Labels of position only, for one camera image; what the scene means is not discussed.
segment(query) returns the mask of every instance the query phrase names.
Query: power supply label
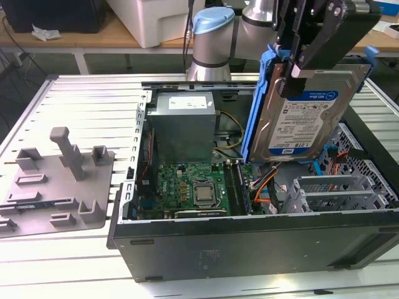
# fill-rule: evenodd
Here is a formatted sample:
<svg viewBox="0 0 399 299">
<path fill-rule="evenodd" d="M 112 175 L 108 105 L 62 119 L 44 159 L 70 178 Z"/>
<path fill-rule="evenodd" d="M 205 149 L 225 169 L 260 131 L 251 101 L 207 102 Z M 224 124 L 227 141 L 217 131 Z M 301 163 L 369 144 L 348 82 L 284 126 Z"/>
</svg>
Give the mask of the power supply label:
<svg viewBox="0 0 399 299">
<path fill-rule="evenodd" d="M 170 97 L 169 109 L 207 109 L 206 97 Z"/>
<path fill-rule="evenodd" d="M 323 113 L 332 107 L 337 97 L 335 91 L 305 91 L 299 98 L 285 99 L 269 151 L 289 155 L 306 152 L 322 128 Z"/>
</svg>

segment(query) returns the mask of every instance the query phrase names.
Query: black case exterior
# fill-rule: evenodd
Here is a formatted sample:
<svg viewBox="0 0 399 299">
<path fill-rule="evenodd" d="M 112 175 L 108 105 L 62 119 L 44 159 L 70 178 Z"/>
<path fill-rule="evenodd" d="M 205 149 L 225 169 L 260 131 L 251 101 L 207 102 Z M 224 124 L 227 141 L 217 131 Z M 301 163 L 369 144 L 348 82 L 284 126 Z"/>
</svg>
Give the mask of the black case exterior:
<svg viewBox="0 0 399 299">
<path fill-rule="evenodd" d="M 7 20 L 17 33 L 32 24 L 60 32 L 97 33 L 105 20 L 105 0 L 1 0 Z"/>
<path fill-rule="evenodd" d="M 352 108 L 344 122 L 398 193 L 399 165 Z M 137 282 L 356 269 L 399 243 L 399 211 L 116 224 L 110 235 Z"/>
</svg>

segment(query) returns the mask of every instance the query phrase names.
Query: hard drive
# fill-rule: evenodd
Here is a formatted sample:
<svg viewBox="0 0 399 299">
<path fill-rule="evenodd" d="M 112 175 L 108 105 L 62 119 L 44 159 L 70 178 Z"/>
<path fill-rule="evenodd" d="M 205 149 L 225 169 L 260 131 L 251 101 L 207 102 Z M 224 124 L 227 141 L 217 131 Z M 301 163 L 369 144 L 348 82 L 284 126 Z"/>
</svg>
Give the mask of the hard drive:
<svg viewBox="0 0 399 299">
<path fill-rule="evenodd" d="M 340 64 L 332 70 L 316 70 L 300 97 L 281 98 L 278 88 L 283 66 L 276 64 L 264 101 L 252 103 L 249 121 L 257 125 L 247 125 L 248 150 L 242 150 L 245 160 L 317 158 L 369 68 L 367 64 Z"/>
</svg>

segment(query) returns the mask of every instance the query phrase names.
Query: power cable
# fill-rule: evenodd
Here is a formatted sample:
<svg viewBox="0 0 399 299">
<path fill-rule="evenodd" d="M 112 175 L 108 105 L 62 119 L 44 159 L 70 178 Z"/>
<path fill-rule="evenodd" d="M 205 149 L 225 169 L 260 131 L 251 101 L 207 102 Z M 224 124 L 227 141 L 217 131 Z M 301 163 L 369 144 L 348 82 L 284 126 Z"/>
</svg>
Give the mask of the power cable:
<svg viewBox="0 0 399 299">
<path fill-rule="evenodd" d="M 27 54 L 27 52 L 17 43 L 17 41 L 12 37 L 12 35 L 11 35 L 10 32 L 8 31 L 7 26 L 6 26 L 6 23 L 4 22 L 4 20 L 6 20 L 6 19 L 7 19 L 7 17 L 4 16 L 3 19 L 1 20 L 2 25 L 3 25 L 3 27 L 4 27 L 4 30 L 6 31 L 7 35 L 10 37 L 10 39 L 13 41 L 13 43 L 14 43 L 17 47 L 19 47 L 20 50 L 21 50 L 23 53 Z M 36 63 L 36 61 L 35 61 L 31 56 L 29 56 L 28 54 L 27 54 L 27 56 L 28 56 L 29 59 L 36 65 L 36 67 L 37 67 L 45 76 L 47 76 L 47 73 L 40 67 L 40 65 L 38 65 L 38 64 Z"/>
</svg>

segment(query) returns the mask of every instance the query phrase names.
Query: aluminum workbench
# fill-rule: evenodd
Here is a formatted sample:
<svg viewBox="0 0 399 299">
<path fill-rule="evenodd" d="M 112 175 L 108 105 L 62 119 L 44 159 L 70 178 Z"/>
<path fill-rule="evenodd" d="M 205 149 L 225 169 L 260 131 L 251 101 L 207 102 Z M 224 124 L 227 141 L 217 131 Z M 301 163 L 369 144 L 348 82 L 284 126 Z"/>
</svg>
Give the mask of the aluminum workbench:
<svg viewBox="0 0 399 299">
<path fill-rule="evenodd" d="M 46 80 L 0 146 L 0 198 L 5 197 L 21 148 L 59 153 L 46 141 L 53 126 L 68 126 L 81 152 L 105 145 L 116 153 L 107 215 L 129 163 L 135 109 L 142 81 L 181 81 L 182 75 L 60 76 Z M 233 80 L 256 81 L 253 74 Z M 399 110 L 371 81 L 351 106 L 396 161 L 399 161 Z M 292 273 L 135 283 L 119 251 L 108 250 L 110 221 L 96 230 L 0 239 L 2 298 L 399 298 L 399 246 L 362 270 Z"/>
</svg>

